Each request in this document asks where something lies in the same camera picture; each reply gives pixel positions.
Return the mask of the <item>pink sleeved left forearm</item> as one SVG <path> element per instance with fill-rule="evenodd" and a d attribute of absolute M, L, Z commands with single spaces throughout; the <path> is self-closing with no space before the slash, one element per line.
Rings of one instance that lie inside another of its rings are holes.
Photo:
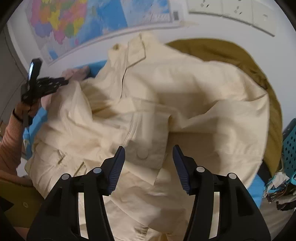
<path fill-rule="evenodd" d="M 30 187 L 32 180 L 19 177 L 16 169 L 21 164 L 23 124 L 12 114 L 1 141 L 1 180 Z"/>

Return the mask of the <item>person's left hand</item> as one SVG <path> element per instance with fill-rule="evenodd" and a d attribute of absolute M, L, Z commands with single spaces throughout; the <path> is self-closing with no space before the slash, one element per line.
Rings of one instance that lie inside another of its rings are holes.
<path fill-rule="evenodd" d="M 24 120 L 24 116 L 34 117 L 40 107 L 41 100 L 38 99 L 33 105 L 28 105 L 23 103 L 22 101 L 19 102 L 15 109 L 13 110 L 13 115 L 20 121 Z"/>

